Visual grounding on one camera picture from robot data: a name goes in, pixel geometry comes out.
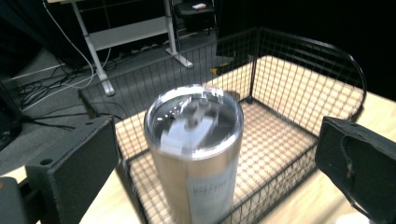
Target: stainless steel tumbler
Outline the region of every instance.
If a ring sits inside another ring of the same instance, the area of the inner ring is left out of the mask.
[[[192,85],[160,95],[145,137],[176,223],[216,223],[233,204],[243,112],[225,91]]]

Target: tumbler lid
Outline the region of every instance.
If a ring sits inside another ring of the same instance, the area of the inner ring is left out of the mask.
[[[144,125],[146,138],[161,153],[202,159],[236,141],[242,133],[243,113],[226,92],[192,85],[160,95]]]

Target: black device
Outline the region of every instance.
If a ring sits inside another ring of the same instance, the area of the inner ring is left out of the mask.
[[[119,162],[112,117],[93,119],[0,178],[0,223],[79,223]]]
[[[315,161],[374,223],[396,223],[396,143],[351,121],[325,117]]]
[[[0,150],[21,133],[21,99],[17,83],[0,72]]]

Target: metal wire mesh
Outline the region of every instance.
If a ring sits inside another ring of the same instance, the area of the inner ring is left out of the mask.
[[[146,109],[159,94],[203,84],[240,101],[244,137],[225,223],[251,223],[271,211],[315,170],[323,116],[351,119],[365,97],[361,70],[349,55],[297,36],[254,29],[181,54],[193,68],[168,57],[112,77],[113,97],[100,83],[80,91],[95,116],[121,119],[116,130],[127,188],[143,222],[173,222],[143,135]]]

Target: wooden table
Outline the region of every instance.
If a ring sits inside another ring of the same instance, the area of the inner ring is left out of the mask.
[[[360,125],[396,141],[396,103],[368,93]],[[21,181],[23,167],[6,174]],[[313,174],[262,223],[332,223],[356,212],[344,195],[320,171]],[[81,223],[139,223],[134,208],[115,172],[111,174]]]

